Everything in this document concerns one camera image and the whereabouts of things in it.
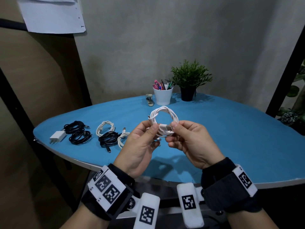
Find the blue table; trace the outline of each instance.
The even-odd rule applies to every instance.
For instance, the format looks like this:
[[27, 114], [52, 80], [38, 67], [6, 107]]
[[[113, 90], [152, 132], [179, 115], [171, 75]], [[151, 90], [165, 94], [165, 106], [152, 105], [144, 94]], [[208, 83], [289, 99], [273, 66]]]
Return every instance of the blue table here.
[[[95, 134], [97, 126], [108, 120], [114, 123], [117, 132], [123, 127], [130, 132], [158, 107], [156, 104], [149, 107], [144, 96], [110, 101], [47, 119], [34, 129], [34, 135], [57, 155], [97, 170], [97, 166], [112, 163], [120, 152], [117, 145], [111, 147], [111, 153], [101, 148]], [[203, 124], [222, 153], [242, 165], [258, 188], [305, 183], [305, 138], [278, 120], [250, 106], [204, 94], [198, 94], [191, 102], [181, 101], [179, 94], [173, 94], [168, 107], [180, 120]], [[67, 136], [60, 143], [49, 143], [55, 131], [75, 120], [91, 127], [90, 142], [72, 145]], [[172, 121], [164, 112], [159, 113], [156, 120], [163, 124]], [[162, 139], [143, 175], [199, 183], [201, 170], [195, 168], [183, 152], [169, 148]]]

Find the white cable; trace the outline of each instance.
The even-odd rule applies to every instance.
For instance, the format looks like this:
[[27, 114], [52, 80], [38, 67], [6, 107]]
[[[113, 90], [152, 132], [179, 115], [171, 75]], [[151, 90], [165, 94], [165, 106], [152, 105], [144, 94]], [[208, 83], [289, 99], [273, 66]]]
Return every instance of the white cable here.
[[128, 137], [129, 134], [130, 132], [126, 132], [126, 128], [123, 128], [122, 134], [117, 139], [117, 144], [119, 145], [120, 149], [122, 149], [124, 146], [124, 144], [121, 142], [121, 139]]
[[109, 131], [114, 131], [114, 124], [110, 121], [103, 121], [96, 129], [96, 134], [98, 137], [102, 136], [103, 134], [101, 134], [100, 132], [103, 130], [103, 126], [104, 125], [110, 125], [111, 128]]
[[[151, 112], [150, 116], [148, 116], [148, 120], [151, 123], [151, 125], [153, 125], [154, 123], [157, 123], [156, 121], [156, 116], [158, 115], [158, 112], [162, 111], [162, 112], [166, 112], [170, 115], [170, 117], [173, 119], [173, 121], [175, 122], [179, 122], [177, 115], [173, 112], [173, 110], [171, 110], [170, 108], [166, 107], [166, 106], [162, 106], [160, 108], [155, 109], [154, 111]], [[165, 137], [165, 136], [171, 136], [173, 135], [173, 131], [172, 130], [167, 130], [167, 128], [165, 127], [161, 127], [161, 125], [159, 126], [159, 130], [157, 133], [158, 137]]]

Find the concrete wall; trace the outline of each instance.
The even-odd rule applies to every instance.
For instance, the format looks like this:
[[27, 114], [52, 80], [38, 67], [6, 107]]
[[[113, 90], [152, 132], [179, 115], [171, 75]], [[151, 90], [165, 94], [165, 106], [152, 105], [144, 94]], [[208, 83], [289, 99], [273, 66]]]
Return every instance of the concrete wall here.
[[152, 93], [195, 58], [199, 90], [265, 111], [305, 24], [305, 0], [81, 0], [75, 36], [94, 104]]

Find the right hand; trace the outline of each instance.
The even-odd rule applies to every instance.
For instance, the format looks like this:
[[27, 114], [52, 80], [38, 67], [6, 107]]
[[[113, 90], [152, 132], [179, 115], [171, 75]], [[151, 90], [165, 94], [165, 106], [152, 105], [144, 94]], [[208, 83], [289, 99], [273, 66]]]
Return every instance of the right hand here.
[[195, 167], [204, 169], [225, 158], [203, 125], [179, 121], [171, 126], [175, 134], [165, 138], [168, 146], [183, 151]]

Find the pen holder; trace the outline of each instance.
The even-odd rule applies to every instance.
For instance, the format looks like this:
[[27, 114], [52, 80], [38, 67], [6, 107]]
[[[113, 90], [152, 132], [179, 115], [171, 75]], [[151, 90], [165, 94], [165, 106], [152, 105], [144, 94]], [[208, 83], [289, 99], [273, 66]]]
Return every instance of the pen holder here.
[[157, 90], [153, 88], [156, 98], [156, 104], [165, 106], [170, 104], [170, 98], [173, 93], [173, 87], [169, 90]]

